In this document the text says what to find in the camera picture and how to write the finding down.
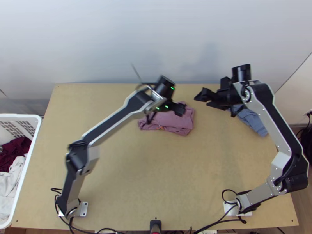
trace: white laundry basket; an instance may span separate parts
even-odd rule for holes
[[[41,122],[42,119],[38,115],[0,114],[0,145],[23,136],[32,140],[14,197],[10,216],[7,220],[0,220],[0,230],[5,229],[12,223],[18,197],[21,192]]]

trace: power outlet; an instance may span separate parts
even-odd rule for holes
[[[312,111],[312,109],[311,110],[308,110],[307,112],[305,112],[304,114],[303,114],[303,116],[306,116],[308,113],[310,113]]]

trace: wooden table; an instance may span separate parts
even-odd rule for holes
[[[54,209],[52,187],[62,188],[67,145],[122,106],[135,85],[60,84],[53,91],[24,185],[13,226],[67,229]],[[101,158],[88,175],[80,199],[88,214],[75,218],[85,230],[148,230],[160,219],[163,230],[199,229],[223,214],[221,192],[253,189],[269,175],[276,155],[269,136],[261,138],[230,113],[194,101],[202,87],[177,85],[174,101],[195,108],[187,136],[141,131],[133,121],[100,146]],[[214,229],[298,225],[289,194],[264,202],[247,224],[222,223]]]

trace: clothing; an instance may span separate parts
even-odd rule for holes
[[[32,141],[27,137],[20,137],[2,145],[0,154],[0,172],[9,172],[9,167],[17,156],[28,153]]]
[[[177,116],[173,111],[158,112],[150,124],[147,118],[138,120],[141,130],[164,130],[186,136],[193,129],[194,108],[185,106],[185,113],[182,117]]]
[[[242,105],[234,105],[233,110],[237,111]],[[252,128],[256,133],[260,136],[265,137],[268,134],[265,126],[261,122],[257,113],[253,112],[249,109],[243,109],[238,113],[238,118],[245,124],[247,124],[250,128]]]
[[[6,219],[11,213],[24,163],[25,157],[18,156],[9,167],[9,172],[0,172],[0,220]]]

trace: dark red clothing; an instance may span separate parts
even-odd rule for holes
[[[0,172],[9,172],[9,167],[17,156],[28,153],[32,141],[27,137],[20,137],[2,145],[0,154]]]

